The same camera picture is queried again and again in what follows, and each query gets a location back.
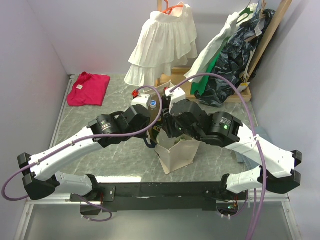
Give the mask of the clear plastic bottle blue cap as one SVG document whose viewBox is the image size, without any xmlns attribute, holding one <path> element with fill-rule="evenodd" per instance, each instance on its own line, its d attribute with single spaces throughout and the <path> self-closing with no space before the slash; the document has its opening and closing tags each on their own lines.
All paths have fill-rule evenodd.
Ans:
<svg viewBox="0 0 320 240">
<path fill-rule="evenodd" d="M 157 106 L 158 106 L 158 104 L 157 104 L 157 101 L 156 101 L 156 100 L 151 100 L 151 101 L 150 101 L 149 107 L 150 107 L 151 109 L 156 109 Z"/>
</svg>

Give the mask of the beige canvas tote bag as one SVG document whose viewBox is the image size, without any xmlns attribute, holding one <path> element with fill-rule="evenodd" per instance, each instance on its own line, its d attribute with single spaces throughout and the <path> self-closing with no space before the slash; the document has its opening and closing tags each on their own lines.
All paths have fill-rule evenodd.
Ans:
<svg viewBox="0 0 320 240">
<path fill-rule="evenodd" d="M 163 122 L 160 117 L 154 125 L 163 125 Z M 162 129 L 157 137 L 154 138 L 152 133 L 153 126 L 149 128 L 145 142 L 149 148 L 155 151 L 166 175 L 194 162 L 200 146 L 199 141 L 187 135 L 169 138 Z"/>
</svg>

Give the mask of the green glass bottle labelled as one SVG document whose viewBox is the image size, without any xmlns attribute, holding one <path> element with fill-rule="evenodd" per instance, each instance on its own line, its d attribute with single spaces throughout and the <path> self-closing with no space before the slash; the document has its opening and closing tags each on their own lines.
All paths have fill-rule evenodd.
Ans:
<svg viewBox="0 0 320 240">
<path fill-rule="evenodd" d="M 156 138 L 158 136 L 158 134 L 160 133 L 161 129 L 162 129 L 163 125 L 154 125 L 152 127 L 152 135 L 154 138 Z"/>
</svg>

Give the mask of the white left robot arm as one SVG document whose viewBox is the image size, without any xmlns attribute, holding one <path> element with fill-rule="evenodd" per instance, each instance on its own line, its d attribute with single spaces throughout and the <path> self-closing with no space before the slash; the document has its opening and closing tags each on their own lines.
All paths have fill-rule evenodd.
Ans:
<svg viewBox="0 0 320 240">
<path fill-rule="evenodd" d="M 143 138 L 151 114 L 144 106 L 137 104 L 126 111 L 99 115 L 90 121 L 77 134 L 45 152 L 18 156 L 20 168 L 35 164 L 22 172 L 23 185 L 31 200 L 41 200 L 53 193 L 78 194 L 88 201 L 96 200 L 102 193 L 96 177 L 61 172 L 61 169 L 73 161 L 110 145 L 128 141 L 134 133 Z"/>
</svg>

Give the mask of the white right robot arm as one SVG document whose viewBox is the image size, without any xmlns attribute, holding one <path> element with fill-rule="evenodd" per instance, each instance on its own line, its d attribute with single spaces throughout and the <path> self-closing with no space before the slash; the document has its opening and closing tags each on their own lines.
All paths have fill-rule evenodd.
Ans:
<svg viewBox="0 0 320 240">
<path fill-rule="evenodd" d="M 240 192 L 262 188 L 286 194 L 301 185 L 295 167 L 302 162 L 298 150 L 283 150 L 259 135 L 233 115 L 219 111 L 208 114 L 187 99 L 162 110 L 163 130 L 169 138 L 186 135 L 210 146 L 239 153 L 258 164 L 237 174 L 225 174 L 219 187 L 220 196 L 231 199 Z"/>
</svg>

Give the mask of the green garment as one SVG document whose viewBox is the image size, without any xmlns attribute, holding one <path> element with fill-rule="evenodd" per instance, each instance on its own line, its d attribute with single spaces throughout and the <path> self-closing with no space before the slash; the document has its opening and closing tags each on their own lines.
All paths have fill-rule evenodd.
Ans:
<svg viewBox="0 0 320 240">
<path fill-rule="evenodd" d="M 212 62 L 209 64 L 207 70 L 206 70 L 206 73 L 211 73 L 212 70 L 214 69 L 216 63 L 217 63 L 217 60 L 219 59 L 219 56 L 221 54 L 221 50 L 218 52 L 217 56 L 212 60 Z M 191 90 L 190 90 L 190 94 L 191 95 L 202 95 L 205 90 L 206 90 L 206 86 L 208 84 L 208 81 L 209 81 L 209 76 L 208 75 L 205 75 L 202 77 L 202 79 L 200 80 L 199 83 L 195 83 L 193 82 L 191 84 Z"/>
</svg>

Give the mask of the folded pink shirt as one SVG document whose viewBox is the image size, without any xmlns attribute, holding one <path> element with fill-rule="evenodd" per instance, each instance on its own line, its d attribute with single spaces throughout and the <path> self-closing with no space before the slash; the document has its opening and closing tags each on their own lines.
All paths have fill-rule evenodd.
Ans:
<svg viewBox="0 0 320 240">
<path fill-rule="evenodd" d="M 67 95 L 71 107 L 102 106 L 111 77 L 102 74 L 81 73 Z"/>
</svg>

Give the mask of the dark blue patterned garment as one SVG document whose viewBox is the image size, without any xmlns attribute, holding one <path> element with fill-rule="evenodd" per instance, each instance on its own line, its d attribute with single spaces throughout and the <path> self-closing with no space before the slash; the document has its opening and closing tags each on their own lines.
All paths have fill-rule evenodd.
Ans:
<svg viewBox="0 0 320 240">
<path fill-rule="evenodd" d="M 247 79 L 247 66 L 254 51 L 260 44 L 276 11 L 265 9 L 251 19 L 245 20 L 237 27 L 235 34 L 227 41 L 211 73 L 229 80 L 235 87 Z M 194 95 L 201 103 L 221 106 L 235 91 L 223 80 L 209 76 L 208 83 L 202 95 Z"/>
</svg>

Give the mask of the white shirt on hanger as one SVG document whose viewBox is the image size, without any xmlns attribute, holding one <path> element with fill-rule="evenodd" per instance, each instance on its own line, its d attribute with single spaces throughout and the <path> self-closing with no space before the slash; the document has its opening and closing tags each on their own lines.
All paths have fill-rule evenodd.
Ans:
<svg viewBox="0 0 320 240">
<path fill-rule="evenodd" d="M 213 59 L 224 48 L 229 38 L 235 34 L 239 18 L 240 14 L 238 12 L 234 12 L 228 16 L 220 33 L 217 34 L 202 50 L 198 58 L 193 63 L 191 69 L 184 75 L 185 78 L 190 78 L 207 71 Z"/>
</svg>

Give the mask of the white ruffled dress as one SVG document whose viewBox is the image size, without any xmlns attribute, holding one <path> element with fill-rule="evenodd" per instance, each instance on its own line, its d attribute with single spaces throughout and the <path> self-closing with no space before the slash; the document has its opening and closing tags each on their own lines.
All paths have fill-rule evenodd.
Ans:
<svg viewBox="0 0 320 240">
<path fill-rule="evenodd" d="M 171 14 L 150 13 L 128 60 L 126 84 L 153 86 L 163 74 L 170 76 L 173 68 L 185 66 L 189 59 L 198 57 L 192 9 L 183 2 L 179 4 L 181 7 L 174 8 Z"/>
</svg>

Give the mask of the orange clothes hanger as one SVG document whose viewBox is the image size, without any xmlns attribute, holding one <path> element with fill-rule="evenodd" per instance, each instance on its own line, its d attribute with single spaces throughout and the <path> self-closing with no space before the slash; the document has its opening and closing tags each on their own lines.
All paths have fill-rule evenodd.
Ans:
<svg viewBox="0 0 320 240">
<path fill-rule="evenodd" d="M 162 10 L 161 12 L 165 13 L 167 15 L 170 15 L 172 13 L 173 9 L 182 8 L 184 6 L 183 4 L 169 6 L 169 1 L 168 0 L 164 0 L 164 2 L 166 3 L 166 9 Z"/>
</svg>

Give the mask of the green clothes hanger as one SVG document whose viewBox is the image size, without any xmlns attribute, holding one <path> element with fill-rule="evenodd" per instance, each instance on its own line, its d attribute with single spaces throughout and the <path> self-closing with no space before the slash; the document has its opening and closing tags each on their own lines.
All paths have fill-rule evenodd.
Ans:
<svg viewBox="0 0 320 240">
<path fill-rule="evenodd" d="M 254 11 L 252 11 L 250 7 L 246 7 L 242 12 L 240 12 L 240 18 L 238 19 L 237 23 L 240 24 L 253 13 Z"/>
</svg>

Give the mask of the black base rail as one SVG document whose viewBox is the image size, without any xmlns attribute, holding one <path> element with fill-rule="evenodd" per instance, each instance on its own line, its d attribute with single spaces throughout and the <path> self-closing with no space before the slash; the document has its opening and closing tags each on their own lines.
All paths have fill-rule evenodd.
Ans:
<svg viewBox="0 0 320 240">
<path fill-rule="evenodd" d="M 111 212 L 152 210 L 215 211 L 217 202 L 245 200 L 247 193 L 233 193 L 219 181 L 101 183 L 87 200 L 102 203 Z"/>
</svg>

